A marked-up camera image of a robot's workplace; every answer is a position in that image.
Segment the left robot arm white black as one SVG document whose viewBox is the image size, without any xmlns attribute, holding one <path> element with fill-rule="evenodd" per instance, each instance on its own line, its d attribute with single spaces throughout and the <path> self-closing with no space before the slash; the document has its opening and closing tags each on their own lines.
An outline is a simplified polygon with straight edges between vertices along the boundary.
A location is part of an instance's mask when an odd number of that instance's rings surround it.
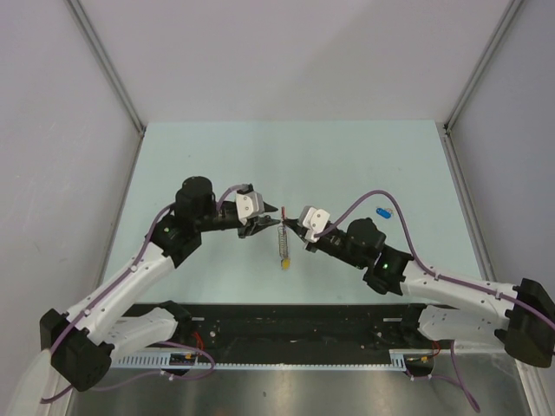
<svg viewBox="0 0 555 416">
<path fill-rule="evenodd" d="M 186 179 L 175 200 L 151 223 L 142 246 L 115 276 L 60 313 L 50 309 L 39 323 L 41 348 L 50 365 L 79 392 L 93 388 L 113 361 L 144 347 L 168 341 L 182 346 L 192 335 L 191 316 L 174 302 L 120 322 L 150 287 L 171 274 L 202 243 L 205 232 L 235 230 L 247 238 L 279 223 L 250 184 L 233 185 L 217 198 L 212 182 L 202 176 Z"/>
</svg>

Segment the aluminium frame post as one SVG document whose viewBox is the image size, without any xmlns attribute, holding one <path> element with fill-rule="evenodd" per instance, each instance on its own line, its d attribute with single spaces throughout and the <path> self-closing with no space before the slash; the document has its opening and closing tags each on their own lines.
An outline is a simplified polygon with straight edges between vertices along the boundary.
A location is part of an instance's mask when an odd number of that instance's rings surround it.
<svg viewBox="0 0 555 416">
<path fill-rule="evenodd" d="M 69 14 L 75 21 L 80 30 L 85 43 L 88 45 L 92 56 L 96 60 L 101 72 L 105 76 L 108 85 L 112 89 L 115 98 L 120 103 L 125 115 L 134 127 L 136 133 L 143 137 L 146 125 L 142 121 L 136 106 L 134 105 L 127 88 L 121 79 L 98 31 L 95 28 L 88 12 L 79 0 L 64 0 Z"/>
<path fill-rule="evenodd" d="M 480 57 L 473 67 L 469 78 L 465 82 L 463 89 L 460 91 L 447 119 L 443 122 L 442 128 L 446 135 L 449 135 L 461 114 L 465 110 L 468 102 L 471 100 L 476 88 L 479 86 L 481 79 L 484 77 L 488 67 L 496 56 L 502 43 L 508 36 L 513 24 L 515 23 L 520 11 L 527 4 L 525 0 L 511 0 L 505 7 L 501 18 L 496 23 L 493 33 L 486 42 L 486 46 L 480 54 Z"/>
</svg>

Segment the blue key tag with key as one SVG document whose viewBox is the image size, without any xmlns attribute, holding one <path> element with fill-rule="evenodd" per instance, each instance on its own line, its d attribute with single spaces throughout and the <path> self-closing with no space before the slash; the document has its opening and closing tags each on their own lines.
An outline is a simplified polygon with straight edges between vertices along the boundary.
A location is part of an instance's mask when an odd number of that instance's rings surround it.
<svg viewBox="0 0 555 416">
<path fill-rule="evenodd" d="M 375 212 L 382 218 L 390 219 L 394 216 L 394 212 L 391 209 L 378 207 Z"/>
</svg>

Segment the left aluminium frame post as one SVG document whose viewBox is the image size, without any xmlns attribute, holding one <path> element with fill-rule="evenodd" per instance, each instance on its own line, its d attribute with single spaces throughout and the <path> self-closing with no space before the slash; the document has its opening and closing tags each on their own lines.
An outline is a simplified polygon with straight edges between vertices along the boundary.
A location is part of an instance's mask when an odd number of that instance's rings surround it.
<svg viewBox="0 0 555 416">
<path fill-rule="evenodd" d="M 115 98 L 120 103 L 125 115 L 134 127 L 136 133 L 143 137 L 146 125 L 142 121 L 136 106 L 134 105 L 127 88 L 121 79 L 98 31 L 95 28 L 88 12 L 79 0 L 64 0 L 69 14 L 75 21 L 80 30 L 85 43 L 88 45 L 92 56 L 96 60 L 101 72 L 105 76 L 108 85 L 112 89 Z"/>
</svg>

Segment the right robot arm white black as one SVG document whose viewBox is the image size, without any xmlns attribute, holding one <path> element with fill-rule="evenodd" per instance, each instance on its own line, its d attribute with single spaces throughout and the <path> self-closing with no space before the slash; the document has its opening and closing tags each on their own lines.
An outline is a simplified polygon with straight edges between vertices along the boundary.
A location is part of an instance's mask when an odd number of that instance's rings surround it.
<svg viewBox="0 0 555 416">
<path fill-rule="evenodd" d="M 344 231 L 319 237 L 313 220 L 287 218 L 287 228 L 308 251 L 321 251 L 363 270 L 363 281 L 380 295 L 428 299 L 400 326 L 402 341 L 419 348 L 426 341 L 470 341 L 501 346 L 527 365 L 549 368 L 554 357 L 554 301 L 538 282 L 474 281 L 421 266 L 415 256 L 386 243 L 370 218 L 352 221 Z"/>
</svg>

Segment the keyring with chain and tags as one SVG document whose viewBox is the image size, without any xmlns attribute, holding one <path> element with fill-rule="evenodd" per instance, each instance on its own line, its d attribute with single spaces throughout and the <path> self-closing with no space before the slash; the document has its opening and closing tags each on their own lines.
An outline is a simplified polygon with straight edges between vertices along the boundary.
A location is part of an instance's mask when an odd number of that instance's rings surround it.
<svg viewBox="0 0 555 416">
<path fill-rule="evenodd" d="M 280 267 L 281 270 L 288 270 L 291 266 L 291 256 L 289 251 L 289 241 L 287 234 L 287 227 L 285 226 L 285 207 L 281 207 L 281 220 L 277 227 L 278 233 L 278 250 L 280 256 Z"/>
</svg>

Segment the right aluminium frame post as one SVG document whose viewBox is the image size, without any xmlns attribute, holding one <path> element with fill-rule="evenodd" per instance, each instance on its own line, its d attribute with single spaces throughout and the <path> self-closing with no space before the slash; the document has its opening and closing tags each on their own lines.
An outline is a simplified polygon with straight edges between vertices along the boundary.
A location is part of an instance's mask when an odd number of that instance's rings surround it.
<svg viewBox="0 0 555 416">
<path fill-rule="evenodd" d="M 496 56 L 502 43 L 508 36 L 513 24 L 515 23 L 520 11 L 527 4 L 525 0 L 511 0 L 505 7 L 501 18 L 496 23 L 493 33 L 486 42 L 486 46 L 480 54 L 480 57 L 473 67 L 469 78 L 465 82 L 463 89 L 460 91 L 447 119 L 443 122 L 442 128 L 446 135 L 449 135 L 461 114 L 465 110 L 468 102 L 471 100 L 476 88 L 479 86 L 481 79 L 484 77 L 488 67 Z"/>
</svg>

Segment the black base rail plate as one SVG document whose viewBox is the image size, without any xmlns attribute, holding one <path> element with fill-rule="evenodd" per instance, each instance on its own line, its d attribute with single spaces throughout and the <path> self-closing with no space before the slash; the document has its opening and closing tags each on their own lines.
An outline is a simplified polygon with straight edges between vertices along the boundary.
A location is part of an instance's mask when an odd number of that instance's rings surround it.
<svg viewBox="0 0 555 416">
<path fill-rule="evenodd" d="M 232 357 L 307 360 L 359 350 L 448 351 L 449 340 L 430 341 L 417 330 L 421 303 L 376 305 L 192 304 L 165 301 L 186 319 L 172 339 L 201 340 L 214 360 Z"/>
</svg>

